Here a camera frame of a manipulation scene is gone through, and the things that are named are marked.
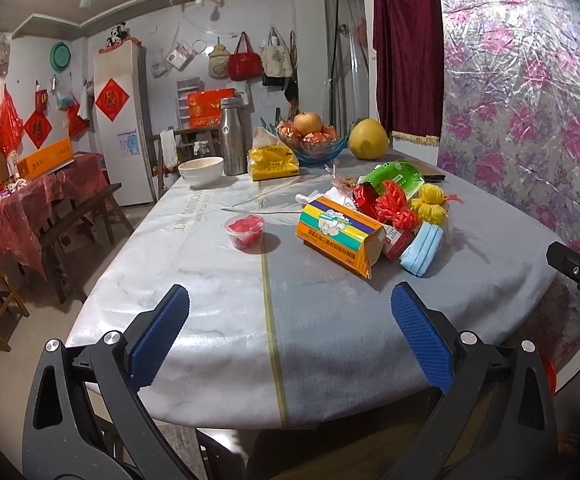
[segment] white bowl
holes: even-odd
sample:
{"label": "white bowl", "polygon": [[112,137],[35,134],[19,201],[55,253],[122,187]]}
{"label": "white bowl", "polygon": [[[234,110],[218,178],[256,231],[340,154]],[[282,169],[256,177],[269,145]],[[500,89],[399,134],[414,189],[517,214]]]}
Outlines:
{"label": "white bowl", "polygon": [[190,186],[200,187],[219,180],[224,172],[224,159],[220,156],[196,158],[179,165],[179,174]]}

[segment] red handbag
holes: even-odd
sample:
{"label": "red handbag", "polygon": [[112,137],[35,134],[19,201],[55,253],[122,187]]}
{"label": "red handbag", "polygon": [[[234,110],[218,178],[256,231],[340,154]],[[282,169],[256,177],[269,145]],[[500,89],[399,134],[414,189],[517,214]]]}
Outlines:
{"label": "red handbag", "polygon": [[[243,38],[246,39],[247,52],[240,54],[239,48],[241,47],[241,40]],[[253,51],[248,35],[242,32],[239,43],[237,43],[237,48],[228,60],[228,74],[230,75],[230,79],[233,81],[245,81],[251,77],[258,77],[262,73],[261,58],[259,54]]]}

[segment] apple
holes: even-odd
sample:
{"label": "apple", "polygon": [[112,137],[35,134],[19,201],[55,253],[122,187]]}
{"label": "apple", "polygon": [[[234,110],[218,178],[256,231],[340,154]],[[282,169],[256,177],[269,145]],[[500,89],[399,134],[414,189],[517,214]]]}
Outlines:
{"label": "apple", "polygon": [[298,114],[294,118],[294,127],[302,137],[314,132],[320,132],[323,128],[323,123],[318,114],[308,112],[306,114]]}

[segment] dark red curtain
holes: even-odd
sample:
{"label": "dark red curtain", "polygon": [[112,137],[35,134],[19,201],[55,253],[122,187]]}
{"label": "dark red curtain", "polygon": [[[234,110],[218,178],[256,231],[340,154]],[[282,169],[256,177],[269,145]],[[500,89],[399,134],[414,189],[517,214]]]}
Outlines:
{"label": "dark red curtain", "polygon": [[374,0],[376,100],[390,134],[426,144],[441,135],[444,31],[441,0]]}

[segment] yellow yarn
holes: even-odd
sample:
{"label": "yellow yarn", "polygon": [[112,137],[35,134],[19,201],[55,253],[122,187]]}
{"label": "yellow yarn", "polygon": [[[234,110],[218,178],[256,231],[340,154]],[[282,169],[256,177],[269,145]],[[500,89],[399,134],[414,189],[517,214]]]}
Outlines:
{"label": "yellow yarn", "polygon": [[416,211],[424,222],[441,225],[448,214],[446,208],[443,207],[444,202],[443,189],[434,184],[424,184],[419,189],[419,198],[413,198],[410,201],[410,208]]}

